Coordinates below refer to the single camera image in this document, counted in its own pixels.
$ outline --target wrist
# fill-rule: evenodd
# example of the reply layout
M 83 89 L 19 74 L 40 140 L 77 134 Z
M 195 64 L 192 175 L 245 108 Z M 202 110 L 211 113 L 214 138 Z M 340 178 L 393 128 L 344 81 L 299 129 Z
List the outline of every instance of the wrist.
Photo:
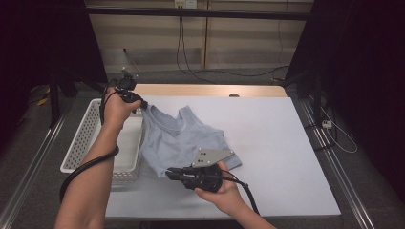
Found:
M 122 128 L 122 123 L 105 122 L 104 125 L 101 126 L 101 131 L 109 132 L 111 134 L 119 134 Z

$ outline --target wall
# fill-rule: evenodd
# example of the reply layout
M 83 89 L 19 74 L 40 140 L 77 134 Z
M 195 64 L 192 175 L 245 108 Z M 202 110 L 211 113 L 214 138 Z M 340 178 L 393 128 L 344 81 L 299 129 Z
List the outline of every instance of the wall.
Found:
M 86 1 L 88 5 L 173 8 L 174 1 Z M 310 12 L 312 1 L 198 1 L 198 9 Z M 91 15 L 99 47 L 127 49 L 143 71 L 175 70 L 180 19 Z M 289 65 L 303 21 L 183 18 L 191 68 L 273 68 Z

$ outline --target wire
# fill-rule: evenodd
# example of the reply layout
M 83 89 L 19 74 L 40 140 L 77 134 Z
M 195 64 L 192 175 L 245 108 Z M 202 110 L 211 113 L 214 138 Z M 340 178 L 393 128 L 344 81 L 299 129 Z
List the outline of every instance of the wire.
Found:
M 286 0 L 286 9 L 285 9 L 285 12 L 287 12 L 288 11 L 288 0 Z M 283 42 L 281 41 L 281 32 L 280 32 L 280 24 L 281 24 L 281 19 L 279 20 L 279 23 L 278 23 L 278 26 L 277 26 L 277 31 L 278 31 L 278 37 L 279 37 L 279 42 L 280 42 L 280 47 L 281 47 L 281 50 L 280 50 L 280 52 L 279 52 L 279 57 L 278 57 L 278 62 L 279 62 L 279 64 L 280 64 L 280 67 L 281 66 L 283 66 L 282 64 L 281 64 L 281 54 L 283 53 L 283 50 L 284 50 L 284 47 L 283 47 Z
M 236 183 L 239 183 L 239 184 L 242 185 L 242 187 L 244 188 L 245 192 L 247 193 L 247 196 L 249 197 L 250 204 L 252 205 L 253 211 L 254 211 L 257 215 L 260 216 L 259 209 L 257 208 L 256 201 L 254 200 L 254 197 L 253 197 L 252 193 L 250 192 L 249 185 L 248 185 L 247 183 L 241 182 L 235 175 L 233 175 L 233 174 L 230 173 L 229 171 L 227 171 L 227 170 L 221 170 L 221 171 L 222 171 L 222 172 L 225 172 L 225 173 L 227 173 L 227 174 L 230 174 L 231 176 L 233 176 L 233 178 L 221 177 L 221 179 L 229 180 L 229 181 L 236 182 Z
M 108 90 L 108 88 L 110 87 L 110 85 L 111 85 L 112 82 L 115 82 L 115 83 L 117 84 L 117 80 L 116 80 L 116 79 L 110 80 L 110 81 L 108 82 L 107 86 L 104 88 L 104 91 L 103 91 L 103 93 L 102 93 L 102 95 L 101 95 L 101 103 L 100 103 L 100 106 L 99 106 L 101 125 L 104 124 L 104 110 L 105 110 L 105 104 L 107 103 L 107 101 L 105 101 L 105 100 L 106 100 L 106 99 L 105 99 L 105 95 L 107 94 L 107 90 Z
M 103 156 L 99 156 L 99 157 L 94 158 L 94 159 L 80 165 L 79 167 L 77 167 L 71 174 L 69 174 L 69 176 L 65 179 L 62 186 L 60 187 L 60 191 L 59 191 L 60 202 L 62 202 L 63 198 L 65 197 L 65 193 L 66 193 L 66 190 L 69 187 L 69 184 L 79 174 L 83 173 L 84 171 L 88 170 L 90 167 L 93 167 L 93 166 L 97 165 L 98 163 L 100 163 L 102 161 L 105 161 L 105 160 L 107 160 L 107 159 L 109 159 L 111 157 L 116 156 L 118 153 L 119 153 L 119 147 L 116 145 L 116 148 L 114 149 L 114 151 L 112 153 L 107 154 L 107 155 L 103 155 Z
M 185 72 L 184 70 L 181 69 L 180 64 L 179 64 L 179 50 L 180 50 L 180 42 L 182 42 L 182 53 L 184 56 L 184 60 L 185 60 L 185 64 L 187 66 L 187 69 L 189 72 Z M 182 71 L 183 73 L 191 73 L 194 77 L 196 77 L 197 79 L 200 79 L 201 81 L 205 81 L 211 84 L 216 84 L 211 80 L 208 79 L 203 79 L 201 77 L 198 77 L 195 73 L 193 73 L 193 71 L 191 71 L 190 66 L 188 65 L 188 61 L 187 61 L 187 55 L 185 54 L 185 44 L 184 44 L 184 24 L 182 23 L 182 16 L 180 17 L 180 26 L 179 26 L 179 44 L 178 44 L 178 50 L 177 50 L 177 54 L 176 54 L 176 60 L 177 60 L 177 65 L 179 67 L 179 70 Z
M 345 136 L 348 137 L 348 139 L 352 142 L 352 144 L 353 144 L 353 146 L 354 146 L 354 150 L 350 151 L 350 150 L 347 150 L 347 149 L 343 148 L 339 143 L 337 143 L 337 140 L 334 139 L 334 138 L 331 136 L 329 130 L 327 129 L 327 133 L 328 133 L 328 135 L 332 138 L 332 141 L 333 141 L 341 150 L 343 150 L 344 152 L 349 153 L 349 154 L 354 154 L 354 153 L 356 153 L 357 150 L 358 150 L 358 148 L 357 148 L 357 144 L 354 142 L 354 140 L 353 140 L 345 131 L 343 131 L 342 128 L 340 128 L 340 127 L 328 116 L 327 112 L 325 112 L 325 110 L 324 110 L 322 107 L 321 107 L 321 111 L 322 111 L 322 112 L 324 113 L 324 115 L 328 118 L 328 120 L 333 124 L 333 126 L 335 126 L 339 131 L 341 131 Z
M 187 66 L 187 70 L 188 70 L 188 71 L 185 71 L 185 70 L 183 70 L 183 69 L 180 67 L 179 52 L 180 52 L 181 43 L 182 43 L 182 52 L 183 52 L 185 64 L 186 64 L 186 66 Z M 231 73 L 231 72 L 221 71 L 221 70 L 199 70 L 199 71 L 192 71 L 192 70 L 190 69 L 189 64 L 188 64 L 187 56 L 186 56 L 186 53 L 185 53 L 184 24 L 183 24 L 183 21 L 182 21 L 182 17 L 180 17 L 179 42 L 178 42 L 178 48 L 177 48 L 177 54 L 176 54 L 176 62 L 177 62 L 177 65 L 178 65 L 179 70 L 180 70 L 182 73 L 191 73 L 191 74 L 193 74 L 193 76 L 196 77 L 197 79 L 200 79 L 200 80 L 202 80 L 202 81 L 205 81 L 205 82 L 208 82 L 208 83 L 211 83 L 211 84 L 216 84 L 216 83 L 213 82 L 213 81 L 211 81 L 211 80 L 203 79 L 203 78 L 197 76 L 196 73 L 227 73 L 227 74 L 237 75 L 237 76 L 241 76 L 241 77 L 257 77 L 257 76 L 263 76 L 263 75 L 266 75 L 266 74 L 274 73 L 275 71 L 278 71 L 278 70 L 281 70 L 281 69 L 283 69 L 283 68 L 288 68 L 288 67 L 289 67 L 289 65 L 280 66 L 280 67 L 274 68 L 274 69 L 271 70 L 271 71 L 267 71 L 267 72 L 264 72 L 264 73 L 257 73 L 257 74 L 239 74 L 239 73 Z

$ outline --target garment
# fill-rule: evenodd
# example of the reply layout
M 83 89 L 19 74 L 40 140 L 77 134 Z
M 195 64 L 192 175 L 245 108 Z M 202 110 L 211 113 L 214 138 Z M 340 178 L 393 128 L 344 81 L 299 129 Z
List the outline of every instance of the garment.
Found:
M 190 166 L 196 153 L 201 149 L 229 149 L 224 140 L 224 131 L 204 125 L 186 106 L 173 117 L 149 105 L 142 110 L 144 137 L 140 147 L 143 158 L 157 173 L 166 177 L 170 167 Z M 232 169 L 242 164 L 236 154 L 224 160 Z

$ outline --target wall outlet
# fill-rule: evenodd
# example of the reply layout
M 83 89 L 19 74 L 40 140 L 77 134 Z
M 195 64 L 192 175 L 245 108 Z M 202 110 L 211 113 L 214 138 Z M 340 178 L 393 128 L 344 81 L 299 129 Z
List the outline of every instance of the wall outlet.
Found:
M 175 8 L 177 9 L 186 8 L 185 0 L 175 0 Z
M 196 9 L 197 0 L 185 0 L 185 7 L 188 9 Z

